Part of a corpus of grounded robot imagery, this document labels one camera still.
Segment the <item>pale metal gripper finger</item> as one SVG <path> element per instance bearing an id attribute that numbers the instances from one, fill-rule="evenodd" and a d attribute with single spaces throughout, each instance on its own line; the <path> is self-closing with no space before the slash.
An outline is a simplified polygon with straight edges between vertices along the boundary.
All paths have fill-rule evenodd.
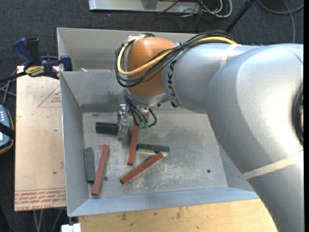
<path id="1" fill-rule="evenodd" d="M 126 105 L 120 104 L 117 111 L 117 137 L 123 138 L 126 131 Z"/>
<path id="2" fill-rule="evenodd" d="M 124 115 L 124 137 L 128 136 L 130 126 L 131 126 L 130 112 L 125 112 L 125 115 Z"/>

